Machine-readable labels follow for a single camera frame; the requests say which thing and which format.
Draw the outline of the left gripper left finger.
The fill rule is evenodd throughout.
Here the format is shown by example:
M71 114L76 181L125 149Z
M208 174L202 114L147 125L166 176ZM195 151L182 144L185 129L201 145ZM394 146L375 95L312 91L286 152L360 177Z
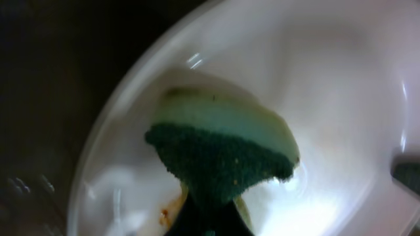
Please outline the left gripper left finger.
M202 236L206 230L206 221L192 196L188 194L175 222L165 236Z

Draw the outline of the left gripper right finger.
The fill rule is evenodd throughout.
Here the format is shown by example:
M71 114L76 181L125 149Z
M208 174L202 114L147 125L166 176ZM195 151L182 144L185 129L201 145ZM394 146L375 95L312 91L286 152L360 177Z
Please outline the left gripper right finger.
M233 201L217 212L213 218L213 229L216 236L253 236Z

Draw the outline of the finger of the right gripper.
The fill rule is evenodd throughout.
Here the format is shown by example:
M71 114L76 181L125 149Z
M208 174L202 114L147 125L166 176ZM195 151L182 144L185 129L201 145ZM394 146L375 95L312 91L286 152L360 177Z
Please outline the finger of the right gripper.
M397 153L391 163L390 175L404 190L419 196L419 151Z

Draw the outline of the green scrubbing sponge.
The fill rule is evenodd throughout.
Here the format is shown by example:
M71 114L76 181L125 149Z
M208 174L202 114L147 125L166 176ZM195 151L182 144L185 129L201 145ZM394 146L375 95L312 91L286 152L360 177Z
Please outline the green scrubbing sponge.
M240 213L235 200L250 187L290 179L301 157L277 113L206 88L165 92L144 138L192 196L207 224L203 235L215 235L213 218L230 201Z

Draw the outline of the white plate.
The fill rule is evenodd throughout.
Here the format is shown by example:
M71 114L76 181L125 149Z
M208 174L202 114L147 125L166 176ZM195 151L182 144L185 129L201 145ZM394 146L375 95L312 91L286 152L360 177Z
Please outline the white plate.
M159 97L217 89L281 115L294 175L245 191L253 235L412 235L419 196L390 175L419 151L418 1L212 1L154 43L85 144L68 235L165 235L184 201L144 141Z

